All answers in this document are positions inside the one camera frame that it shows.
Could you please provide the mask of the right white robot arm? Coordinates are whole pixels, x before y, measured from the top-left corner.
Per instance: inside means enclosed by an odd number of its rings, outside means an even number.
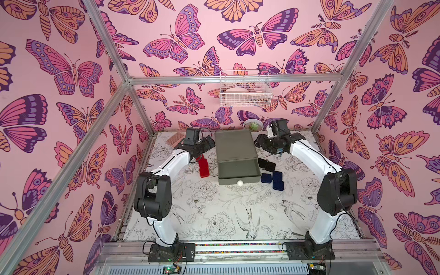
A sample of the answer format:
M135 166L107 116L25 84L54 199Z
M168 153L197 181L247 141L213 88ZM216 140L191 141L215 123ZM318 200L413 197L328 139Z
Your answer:
M260 134L256 147L271 154L289 153L301 160L321 180L317 193L320 210L313 227L305 235L304 245L319 250L332 244L332 232L339 218L358 201L357 175L351 168L342 168L315 150L299 133L269 137Z

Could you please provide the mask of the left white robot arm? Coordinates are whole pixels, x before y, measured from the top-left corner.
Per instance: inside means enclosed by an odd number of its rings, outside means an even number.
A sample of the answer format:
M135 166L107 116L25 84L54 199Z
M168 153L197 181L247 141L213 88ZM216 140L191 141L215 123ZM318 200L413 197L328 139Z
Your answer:
M192 162L198 163L201 178L210 175L204 153L215 147L215 141L210 135L198 137L198 129L188 129L186 137L162 165L151 172L142 172L137 178L134 210L154 229L155 243L163 249L174 249L179 245L178 234L167 219L173 205L171 181Z

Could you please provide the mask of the green drawer cabinet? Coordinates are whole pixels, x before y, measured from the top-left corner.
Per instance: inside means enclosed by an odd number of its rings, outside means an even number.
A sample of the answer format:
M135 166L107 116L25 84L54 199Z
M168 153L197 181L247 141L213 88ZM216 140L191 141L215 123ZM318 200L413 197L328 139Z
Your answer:
M260 181L258 155L248 129L216 132L215 149L221 186L243 186Z

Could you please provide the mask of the red brooch box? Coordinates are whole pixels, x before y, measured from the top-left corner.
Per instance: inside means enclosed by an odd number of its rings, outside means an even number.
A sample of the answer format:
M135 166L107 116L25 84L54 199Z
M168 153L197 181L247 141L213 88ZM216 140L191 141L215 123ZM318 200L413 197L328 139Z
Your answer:
M204 155L201 155L200 157L197 158L197 163L199 164L199 168L200 167L209 168L209 164L207 162L207 159L204 157Z
M210 170L207 167L200 167L199 175L201 178L207 178L210 176Z

